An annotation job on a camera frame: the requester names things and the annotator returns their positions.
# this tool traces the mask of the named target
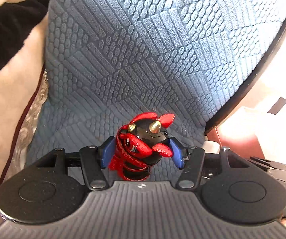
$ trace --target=logo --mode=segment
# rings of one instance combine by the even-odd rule
[[[147,186],[144,183],[141,183],[141,184],[137,185],[137,187],[140,189],[144,189]]]

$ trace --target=metal rivet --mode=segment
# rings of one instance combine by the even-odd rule
[[[230,148],[229,148],[229,147],[222,147],[222,150],[223,150],[224,152],[226,152],[226,151],[230,150]]]
[[[102,189],[106,186],[106,182],[104,180],[94,180],[90,186],[94,189]]]
[[[135,123],[129,124],[129,126],[127,127],[127,131],[132,132],[135,129],[135,127],[136,127]]]
[[[180,181],[178,185],[183,189],[190,189],[195,186],[194,182],[188,180]]]

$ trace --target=blue textured fabric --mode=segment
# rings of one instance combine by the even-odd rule
[[[201,145],[286,17],[286,0],[51,0],[49,94],[27,163],[101,144],[136,114],[176,115],[170,134]],[[105,170],[109,180],[115,173]],[[72,176],[81,180],[81,172]],[[175,180],[171,159],[151,180]]]

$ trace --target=red ear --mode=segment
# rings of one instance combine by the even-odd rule
[[[128,125],[124,125],[120,129],[127,129],[127,128],[128,128]]]
[[[158,121],[162,124],[163,128],[168,128],[174,121],[175,115],[172,113],[168,113],[162,115],[158,118]]]
[[[164,144],[156,144],[153,146],[153,151],[159,152],[160,156],[164,156],[164,157],[172,157],[173,156],[173,152],[172,150]]]
[[[130,124],[138,121],[138,120],[142,120],[142,119],[157,119],[157,114],[155,112],[145,112],[145,113],[141,113],[138,114],[137,116],[135,116],[132,121],[130,122]]]

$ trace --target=ribbed plastic surface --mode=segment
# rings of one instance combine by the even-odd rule
[[[91,192],[72,215],[42,226],[6,221],[0,239],[286,239],[278,222],[238,226],[204,209],[192,192],[169,182],[119,182]]]

